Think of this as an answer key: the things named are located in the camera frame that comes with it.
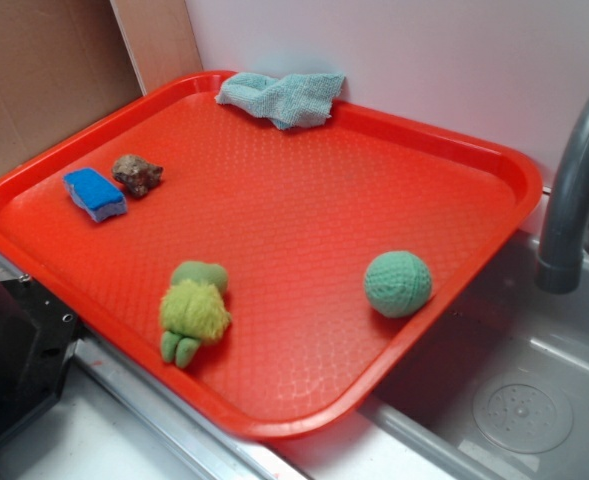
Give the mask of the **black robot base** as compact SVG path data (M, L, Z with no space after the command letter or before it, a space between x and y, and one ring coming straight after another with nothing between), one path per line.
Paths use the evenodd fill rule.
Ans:
M0 280L0 445L60 399L78 316L29 277Z

